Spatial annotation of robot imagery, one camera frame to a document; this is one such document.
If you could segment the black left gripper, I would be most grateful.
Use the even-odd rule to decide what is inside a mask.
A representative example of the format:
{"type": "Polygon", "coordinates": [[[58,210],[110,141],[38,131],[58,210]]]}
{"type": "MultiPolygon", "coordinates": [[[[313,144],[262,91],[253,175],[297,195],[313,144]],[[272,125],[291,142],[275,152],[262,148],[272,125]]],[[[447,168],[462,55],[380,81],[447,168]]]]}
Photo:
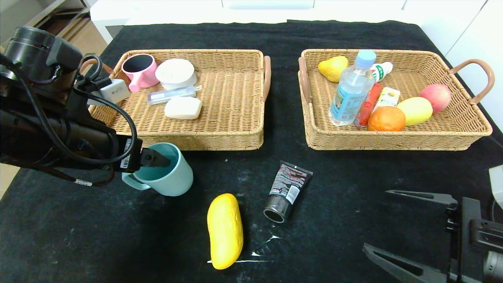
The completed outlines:
{"type": "Polygon", "coordinates": [[[69,167],[73,169],[104,169],[108,165],[119,172],[131,173],[141,167],[167,168],[171,160],[149,147],[141,150],[142,140],[132,136],[117,134],[103,122],[93,121],[91,124],[69,122],[69,149],[82,158],[108,160],[122,156],[131,146],[129,154],[111,164],[92,164],[69,159],[69,167]]]}

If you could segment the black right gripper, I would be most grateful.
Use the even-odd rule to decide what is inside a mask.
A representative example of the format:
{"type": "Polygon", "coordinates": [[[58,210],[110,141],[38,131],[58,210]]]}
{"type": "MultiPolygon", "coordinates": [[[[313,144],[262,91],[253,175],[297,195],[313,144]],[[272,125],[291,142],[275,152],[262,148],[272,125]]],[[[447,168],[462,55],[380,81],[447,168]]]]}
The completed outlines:
{"type": "Polygon", "coordinates": [[[401,195],[446,205],[448,231],[451,232],[450,261],[447,276],[439,270],[401,256],[363,244],[363,253],[403,283],[501,283],[502,224],[481,216],[480,201],[463,197],[460,204],[451,195],[433,192],[387,190],[401,195]],[[481,263],[480,281],[467,275],[471,267],[481,263]]]}

